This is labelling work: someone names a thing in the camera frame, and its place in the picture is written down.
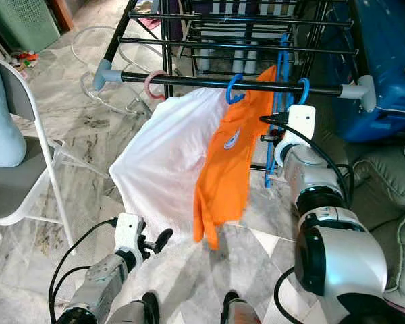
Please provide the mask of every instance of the orange shirt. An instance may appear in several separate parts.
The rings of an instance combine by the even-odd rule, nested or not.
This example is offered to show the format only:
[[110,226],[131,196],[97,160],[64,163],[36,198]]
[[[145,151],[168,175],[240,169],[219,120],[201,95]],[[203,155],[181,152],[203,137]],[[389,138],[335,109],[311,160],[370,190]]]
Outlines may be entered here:
[[[275,78],[276,67],[272,66],[258,81],[274,82]],[[255,141],[266,134],[269,127],[259,118],[271,115],[272,106],[272,92],[247,91],[241,101],[229,107],[213,135],[195,188],[194,239],[197,242],[205,233],[210,248],[217,249],[215,226],[242,216]]]

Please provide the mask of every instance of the blue suitcase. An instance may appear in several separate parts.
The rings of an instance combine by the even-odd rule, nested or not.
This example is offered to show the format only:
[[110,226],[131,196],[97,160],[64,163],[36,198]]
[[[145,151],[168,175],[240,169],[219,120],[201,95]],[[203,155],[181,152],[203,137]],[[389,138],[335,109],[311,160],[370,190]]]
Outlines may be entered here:
[[[360,30],[354,35],[356,45],[362,39],[355,62],[359,61],[359,76],[373,76],[377,106],[368,112],[359,100],[335,98],[333,109],[338,134],[348,142],[395,136],[405,132],[405,0],[353,0],[349,6],[335,5],[328,18],[345,20],[349,9],[355,11],[354,23],[358,22],[356,27]],[[351,34],[349,31],[342,38],[338,31],[328,28],[324,39],[330,47],[345,47],[346,41],[352,46]],[[330,55],[327,61],[330,83],[354,82],[353,63],[341,55]]]

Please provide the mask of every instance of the drying rack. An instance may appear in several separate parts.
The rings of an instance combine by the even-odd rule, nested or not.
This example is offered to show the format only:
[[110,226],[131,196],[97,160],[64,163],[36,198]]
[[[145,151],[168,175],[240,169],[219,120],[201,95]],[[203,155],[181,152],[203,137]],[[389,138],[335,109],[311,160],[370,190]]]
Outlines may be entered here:
[[[205,70],[198,67],[198,60],[255,61],[277,65],[277,71],[283,71],[276,82],[259,82],[239,79],[234,82],[236,90],[260,90],[274,92],[275,100],[283,108],[275,108],[273,113],[287,110],[291,102],[296,102],[306,90],[310,95],[324,95],[347,99],[360,99],[365,107],[375,106],[375,89],[371,76],[360,76],[357,62],[360,64],[360,26],[357,19],[350,17],[345,21],[330,18],[331,6],[334,3],[347,3],[354,15],[354,2],[348,0],[178,0],[180,13],[172,13],[169,0],[160,0],[159,13],[136,13],[137,0],[129,0],[117,25],[113,38],[103,60],[94,75],[93,86],[100,90],[106,81],[144,82],[148,74],[111,70],[111,62],[121,43],[144,45],[161,45],[164,75],[155,76],[151,83],[164,85],[165,98],[173,96],[174,86],[195,86],[209,88],[227,88],[230,85],[231,71]],[[198,13],[198,5],[209,3],[214,13]],[[312,19],[305,19],[304,13],[313,11]],[[157,38],[141,22],[140,18],[154,18],[161,21],[161,38]],[[124,32],[130,20],[138,22],[151,36],[150,38],[128,38]],[[172,40],[171,22],[182,24],[183,37]],[[309,28],[306,46],[298,46],[297,28]],[[335,28],[336,37],[342,39],[342,48],[325,48],[322,45],[323,34],[327,28]],[[232,52],[235,55],[219,56],[216,50]],[[288,79],[290,68],[294,66],[296,79],[308,78],[315,55],[341,55],[351,67],[354,83],[350,85],[315,86],[302,85]],[[192,64],[192,75],[174,75],[173,58],[189,59]],[[246,73],[255,76],[259,73]],[[273,145],[269,142],[266,165],[252,165],[251,169],[265,171],[266,186],[268,177],[273,174],[273,162],[270,161]]]

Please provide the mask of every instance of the blue hanger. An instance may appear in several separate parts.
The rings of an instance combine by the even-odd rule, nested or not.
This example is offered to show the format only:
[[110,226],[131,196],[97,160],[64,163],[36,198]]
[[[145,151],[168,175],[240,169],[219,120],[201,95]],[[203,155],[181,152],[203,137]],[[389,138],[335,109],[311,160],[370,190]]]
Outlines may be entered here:
[[236,83],[237,80],[243,80],[243,74],[237,73],[231,81],[229,81],[228,87],[227,87],[227,93],[225,94],[225,98],[227,100],[228,105],[232,105],[233,103],[238,103],[240,100],[244,98],[244,94],[241,94],[240,96],[236,95],[234,98],[231,98],[231,90],[232,87],[234,86],[234,83]]
[[299,79],[298,83],[303,83],[304,89],[303,89],[302,97],[300,98],[297,105],[304,105],[304,103],[306,102],[308,95],[309,95],[309,89],[311,88],[311,83],[309,82],[308,78],[301,78],[301,79]]

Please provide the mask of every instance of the gray chair seat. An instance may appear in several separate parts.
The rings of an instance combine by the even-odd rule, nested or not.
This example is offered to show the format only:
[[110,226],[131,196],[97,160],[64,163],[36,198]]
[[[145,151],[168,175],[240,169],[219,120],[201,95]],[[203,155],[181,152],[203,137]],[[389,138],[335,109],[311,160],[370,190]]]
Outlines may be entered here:
[[38,138],[24,137],[27,151],[17,167],[0,167],[0,218],[15,212],[46,169]]

